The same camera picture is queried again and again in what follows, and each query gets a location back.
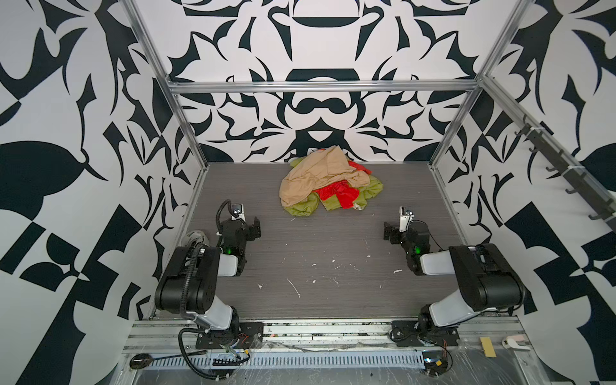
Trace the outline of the red cloth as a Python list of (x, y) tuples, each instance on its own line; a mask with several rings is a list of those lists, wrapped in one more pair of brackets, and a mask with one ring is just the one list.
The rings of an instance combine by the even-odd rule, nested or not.
[(348, 181), (337, 181), (333, 184), (313, 191), (313, 194), (321, 201), (326, 210), (364, 210), (367, 206), (367, 198), (364, 191), (367, 185), (362, 188), (353, 188)]

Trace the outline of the beige cloth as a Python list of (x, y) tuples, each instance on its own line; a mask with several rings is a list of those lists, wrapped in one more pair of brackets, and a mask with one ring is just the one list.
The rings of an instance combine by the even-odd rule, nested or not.
[(304, 157), (282, 179), (279, 198), (284, 208), (304, 201), (313, 191), (339, 181), (347, 181), (352, 188), (369, 185), (369, 175), (349, 164), (339, 146), (312, 152)]

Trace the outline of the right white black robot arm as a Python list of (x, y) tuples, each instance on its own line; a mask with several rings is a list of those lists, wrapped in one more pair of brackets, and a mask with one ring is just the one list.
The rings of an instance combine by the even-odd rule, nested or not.
[(412, 273), (456, 278), (458, 288), (452, 294), (422, 308), (419, 332), (456, 327), (485, 312), (512, 313), (526, 300), (526, 287), (494, 244), (454, 245), (432, 252), (432, 235), (423, 221), (407, 221), (404, 226), (385, 222), (383, 239), (402, 247)]

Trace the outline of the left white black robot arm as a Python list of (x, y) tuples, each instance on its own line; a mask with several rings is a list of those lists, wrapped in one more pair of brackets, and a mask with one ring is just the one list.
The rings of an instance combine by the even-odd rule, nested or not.
[(155, 291), (155, 307), (194, 322), (200, 332), (239, 333), (237, 310), (218, 298), (219, 278), (238, 277), (246, 263), (246, 246), (261, 237), (261, 223), (243, 218), (221, 224), (219, 245), (210, 245), (200, 230), (184, 237), (173, 251)]

